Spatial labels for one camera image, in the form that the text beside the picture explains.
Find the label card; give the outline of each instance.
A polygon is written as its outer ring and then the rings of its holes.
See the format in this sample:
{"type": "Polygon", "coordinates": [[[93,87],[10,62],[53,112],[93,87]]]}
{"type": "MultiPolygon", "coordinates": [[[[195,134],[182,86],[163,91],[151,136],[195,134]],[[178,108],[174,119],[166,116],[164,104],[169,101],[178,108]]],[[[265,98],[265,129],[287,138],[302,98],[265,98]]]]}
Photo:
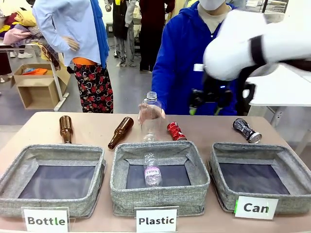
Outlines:
{"type": "Polygon", "coordinates": [[[29,232],[67,233],[68,216],[66,210],[23,209],[29,232]]]}
{"type": "Polygon", "coordinates": [[[177,209],[137,210],[136,232],[175,232],[177,209]]]}
{"type": "Polygon", "coordinates": [[[278,199],[251,198],[239,196],[235,217],[273,219],[278,199]]]}
{"type": "Polygon", "coordinates": [[[203,71],[204,70],[204,64],[194,64],[193,71],[203,71]]]}

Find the orange shirt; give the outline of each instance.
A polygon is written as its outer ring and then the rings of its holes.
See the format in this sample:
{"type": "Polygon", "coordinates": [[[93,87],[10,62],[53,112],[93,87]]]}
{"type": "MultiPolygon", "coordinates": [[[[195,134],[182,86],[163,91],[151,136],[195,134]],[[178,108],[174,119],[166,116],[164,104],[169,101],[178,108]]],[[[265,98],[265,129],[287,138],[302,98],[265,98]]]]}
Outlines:
{"type": "Polygon", "coordinates": [[[78,65],[96,65],[96,62],[93,62],[89,59],[83,58],[83,57],[75,57],[73,60],[73,63],[78,65]]]}

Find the pile of clothes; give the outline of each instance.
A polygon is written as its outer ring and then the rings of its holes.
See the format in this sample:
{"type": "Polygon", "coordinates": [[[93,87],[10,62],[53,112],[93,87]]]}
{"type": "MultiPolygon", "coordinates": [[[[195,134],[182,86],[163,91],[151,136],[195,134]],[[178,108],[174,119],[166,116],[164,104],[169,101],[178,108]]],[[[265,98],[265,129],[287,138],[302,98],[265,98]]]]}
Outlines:
{"type": "Polygon", "coordinates": [[[35,17],[31,11],[17,11],[12,13],[4,22],[0,30],[5,45],[18,47],[25,44],[25,39],[39,39],[43,37],[36,25],[35,17]]]}
{"type": "Polygon", "coordinates": [[[53,62],[55,69],[60,69],[58,53],[44,39],[32,11],[21,9],[8,16],[0,29],[0,39],[3,44],[13,47],[36,44],[41,48],[41,58],[53,62]]]}

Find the face mask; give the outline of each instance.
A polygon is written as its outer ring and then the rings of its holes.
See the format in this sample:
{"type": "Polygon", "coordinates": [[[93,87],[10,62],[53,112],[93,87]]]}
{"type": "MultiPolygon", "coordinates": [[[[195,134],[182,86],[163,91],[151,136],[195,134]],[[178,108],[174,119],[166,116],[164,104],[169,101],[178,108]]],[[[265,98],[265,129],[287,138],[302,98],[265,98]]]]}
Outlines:
{"type": "Polygon", "coordinates": [[[200,0],[201,6],[207,11],[214,11],[223,3],[224,0],[200,0]]]}

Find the black pants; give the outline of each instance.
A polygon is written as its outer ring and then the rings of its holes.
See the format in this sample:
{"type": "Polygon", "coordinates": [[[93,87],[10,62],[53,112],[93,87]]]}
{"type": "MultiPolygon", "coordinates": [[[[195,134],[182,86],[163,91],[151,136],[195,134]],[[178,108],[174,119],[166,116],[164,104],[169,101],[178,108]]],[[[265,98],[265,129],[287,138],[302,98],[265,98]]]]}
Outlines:
{"type": "Polygon", "coordinates": [[[19,48],[20,49],[24,49],[24,48],[26,48],[26,45],[21,45],[21,46],[19,46],[19,48]]]}
{"type": "Polygon", "coordinates": [[[140,69],[152,71],[161,46],[163,29],[153,29],[142,25],[140,31],[140,69]]]}

